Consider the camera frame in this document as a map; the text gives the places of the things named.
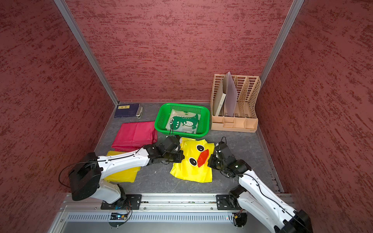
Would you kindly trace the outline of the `yellow duck raincoat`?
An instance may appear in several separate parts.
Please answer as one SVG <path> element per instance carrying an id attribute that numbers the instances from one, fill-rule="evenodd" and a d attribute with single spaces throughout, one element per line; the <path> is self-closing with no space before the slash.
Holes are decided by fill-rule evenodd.
<path id="1" fill-rule="evenodd" d="M 184 159 L 181 163 L 174 163 L 170 174 L 178 179 L 198 182 L 212 182 L 212 168 L 208 160 L 214 153 L 215 145 L 206 140 L 196 140 L 183 137 L 180 139 Z"/>

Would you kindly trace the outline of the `plain yellow raincoat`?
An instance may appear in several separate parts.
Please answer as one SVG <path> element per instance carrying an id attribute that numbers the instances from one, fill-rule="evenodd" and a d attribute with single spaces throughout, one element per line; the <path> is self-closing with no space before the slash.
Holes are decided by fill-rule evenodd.
<path id="1" fill-rule="evenodd" d="M 110 183 L 134 183 L 139 171 L 140 167 L 123 170 L 105 177 L 104 180 Z"/>

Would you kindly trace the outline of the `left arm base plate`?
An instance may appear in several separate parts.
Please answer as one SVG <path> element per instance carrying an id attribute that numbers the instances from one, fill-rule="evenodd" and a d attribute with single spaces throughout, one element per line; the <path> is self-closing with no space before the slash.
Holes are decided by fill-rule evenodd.
<path id="1" fill-rule="evenodd" d="M 101 210 L 138 210 L 141 200 L 141 194 L 127 194 L 126 198 L 121 197 L 113 204 L 103 201 Z"/>

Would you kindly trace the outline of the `dinosaur print raincoat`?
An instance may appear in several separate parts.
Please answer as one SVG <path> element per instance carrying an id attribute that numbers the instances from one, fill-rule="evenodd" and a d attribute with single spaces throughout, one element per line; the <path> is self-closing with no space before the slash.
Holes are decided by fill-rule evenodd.
<path id="1" fill-rule="evenodd" d="M 200 118 L 200 114 L 172 110 L 166 124 L 166 130 L 171 132 L 197 134 Z"/>

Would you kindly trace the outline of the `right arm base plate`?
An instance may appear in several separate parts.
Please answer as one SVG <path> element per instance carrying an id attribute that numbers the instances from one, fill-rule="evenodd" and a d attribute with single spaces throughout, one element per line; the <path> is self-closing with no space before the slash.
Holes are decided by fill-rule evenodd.
<path id="1" fill-rule="evenodd" d="M 234 198 L 232 195 L 216 195 L 216 203 L 218 210 L 241 210 L 237 199 Z"/>

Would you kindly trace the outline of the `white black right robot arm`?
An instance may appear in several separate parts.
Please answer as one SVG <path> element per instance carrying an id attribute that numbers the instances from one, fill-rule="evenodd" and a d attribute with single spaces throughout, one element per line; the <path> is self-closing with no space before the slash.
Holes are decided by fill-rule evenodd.
<path id="1" fill-rule="evenodd" d="M 208 166 L 238 182 L 229 192 L 231 205 L 249 212 L 271 233 L 313 232 L 309 215 L 281 200 L 244 160 L 235 158 L 225 142 L 216 144 Z"/>

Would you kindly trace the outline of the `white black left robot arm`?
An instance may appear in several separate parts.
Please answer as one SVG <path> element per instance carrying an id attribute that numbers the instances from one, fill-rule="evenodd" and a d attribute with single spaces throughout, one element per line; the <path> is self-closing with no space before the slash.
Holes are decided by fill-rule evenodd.
<path id="1" fill-rule="evenodd" d="M 109 183 L 106 177 L 124 170 L 146 167 L 162 162 L 181 163 L 185 158 L 180 146 L 180 136 L 168 136 L 160 144 L 149 144 L 132 151 L 114 156 L 97 156 L 88 153 L 81 161 L 68 165 L 71 198 L 82 201 L 94 198 L 113 204 L 125 200 L 124 190 Z"/>

